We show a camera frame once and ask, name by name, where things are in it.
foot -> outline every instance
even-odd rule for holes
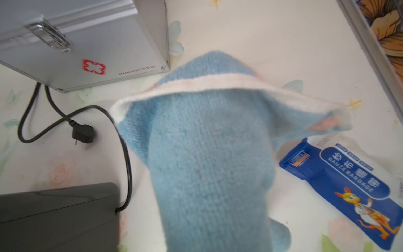
[[[400,226],[396,227],[394,230],[392,230],[392,234],[397,234],[399,232]]]
[[[380,235],[382,239],[386,240],[389,237],[388,233],[383,233]]]

orange flower painting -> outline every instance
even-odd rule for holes
[[[127,218],[126,212],[119,213],[119,242],[121,243],[127,236]]]
[[[359,0],[358,7],[403,82],[401,13],[393,0]]]
[[[216,7],[218,7],[218,3],[222,1],[222,0],[213,0],[213,3],[216,5]]]
[[[54,189],[91,184],[93,175],[80,152],[67,151],[52,157],[41,169],[35,189]]]
[[[343,252],[362,251],[364,247],[364,232],[344,215],[329,221],[328,237]]]

power cord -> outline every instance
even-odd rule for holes
[[[86,144],[92,143],[92,141],[94,140],[94,137],[95,137],[94,128],[91,127],[91,126],[89,126],[89,125],[86,125],[86,124],[84,124],[84,125],[78,124],[76,121],[74,121],[74,120],[72,120],[72,119],[70,119],[70,118],[73,117],[73,116],[75,116],[75,115],[77,115],[77,114],[79,114],[79,113],[81,113],[81,112],[83,112],[83,111],[89,110],[89,109],[91,109],[91,108],[94,108],[94,109],[97,109],[97,110],[101,111],[101,112],[104,113],[104,114],[109,118],[109,120],[112,122],[112,124],[113,124],[113,126],[115,127],[115,130],[116,130],[116,132],[117,132],[117,134],[118,134],[118,136],[119,136],[120,143],[122,144],[123,155],[125,156],[125,162],[126,162],[126,172],[127,172],[127,183],[128,183],[128,186],[127,186],[127,197],[126,197],[125,203],[124,203],[121,207],[116,208],[115,212],[121,212],[121,211],[123,211],[124,209],[126,209],[127,206],[129,205],[130,198],[131,198],[131,194],[132,194],[132,190],[133,190],[133,182],[132,182],[132,174],[131,174],[131,166],[130,166],[129,152],[127,151],[127,146],[126,146],[125,141],[124,141],[123,138],[120,136],[120,134],[119,134],[119,132],[118,132],[116,126],[115,126],[115,123],[113,122],[113,118],[112,118],[112,117],[110,116],[110,114],[106,111],[106,109],[104,109],[104,108],[102,108],[102,107],[100,107],[100,106],[98,106],[98,105],[89,105],[89,106],[86,106],[86,107],[83,107],[83,108],[79,108],[79,109],[77,109],[76,111],[74,111],[74,112],[72,112],[72,113],[70,113],[70,114],[68,114],[68,115],[65,115],[65,114],[56,106],[56,104],[53,102],[52,97],[50,96],[49,87],[48,87],[48,86],[45,86],[46,97],[48,98],[48,101],[49,101],[50,105],[52,106],[52,108],[53,108],[60,116],[62,116],[62,119],[57,120],[56,122],[54,122],[53,124],[51,124],[49,127],[47,127],[46,129],[44,129],[42,132],[40,132],[39,134],[37,134],[36,136],[34,136],[33,138],[28,139],[28,140],[24,139],[24,137],[23,137],[24,122],[25,122],[25,120],[27,119],[27,116],[28,116],[29,112],[31,111],[32,106],[33,106],[33,104],[34,104],[34,102],[35,102],[35,100],[36,100],[36,98],[37,98],[37,96],[38,96],[38,94],[39,94],[39,89],[40,89],[40,87],[41,87],[41,83],[37,82],[37,83],[36,83],[36,86],[35,86],[35,90],[33,91],[31,100],[30,100],[30,102],[29,102],[29,104],[28,104],[28,107],[27,107],[27,109],[25,110],[24,115],[23,115],[23,117],[21,118],[21,121],[20,121],[20,123],[19,123],[19,125],[18,125],[18,138],[20,139],[20,141],[23,142],[23,143],[25,143],[25,144],[32,143],[32,142],[38,140],[41,136],[43,136],[44,134],[46,134],[48,131],[50,131],[51,129],[53,129],[53,128],[56,127],[57,125],[59,125],[60,123],[62,123],[62,122],[64,122],[64,121],[67,121],[67,122],[69,123],[69,125],[70,125],[71,127],[73,127],[72,137],[73,137],[74,139],[76,139],[76,141],[81,141],[81,142],[86,143]]]

kangaroo illustration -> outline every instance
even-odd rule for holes
[[[369,228],[369,229],[378,229],[379,231],[382,232],[380,235],[382,239],[386,240],[390,234],[385,231],[384,228],[389,230],[392,234],[396,235],[397,232],[399,231],[400,226],[396,227],[395,229],[392,229],[389,226],[389,221],[390,219],[380,212],[374,210],[371,208],[372,203],[374,202],[373,199],[369,198],[368,203],[366,205],[359,203],[361,199],[357,197],[355,194],[351,193],[350,189],[348,187],[344,188],[345,193],[341,194],[336,192],[335,194],[341,198],[343,198],[346,202],[354,204],[355,206],[355,212],[361,216],[363,221],[366,223],[369,223],[370,225],[365,225],[362,223],[361,220],[358,220],[363,227]]]

floral tablecloth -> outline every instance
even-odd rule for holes
[[[172,24],[172,69],[207,51],[222,50],[275,86],[299,80],[296,88],[304,94],[350,105],[354,129],[347,135],[390,172],[403,175],[403,126],[336,1],[167,0],[166,4]],[[20,143],[17,125],[35,81],[3,66],[0,74],[0,193],[114,182],[123,201],[125,163],[109,120],[98,111],[75,117],[98,133],[88,146],[75,145],[66,123],[34,143]],[[162,76],[67,94],[52,90],[52,95],[65,113],[89,104],[110,108],[119,98],[151,87]],[[25,137],[59,118],[41,90],[26,122]],[[285,145],[279,157],[294,145]],[[130,158],[134,195],[120,214],[119,251],[166,251],[150,175],[132,152]],[[284,170],[277,170],[268,198],[268,214],[291,230],[290,251],[381,251],[305,181]],[[395,240],[392,251],[401,251],[403,239]]]

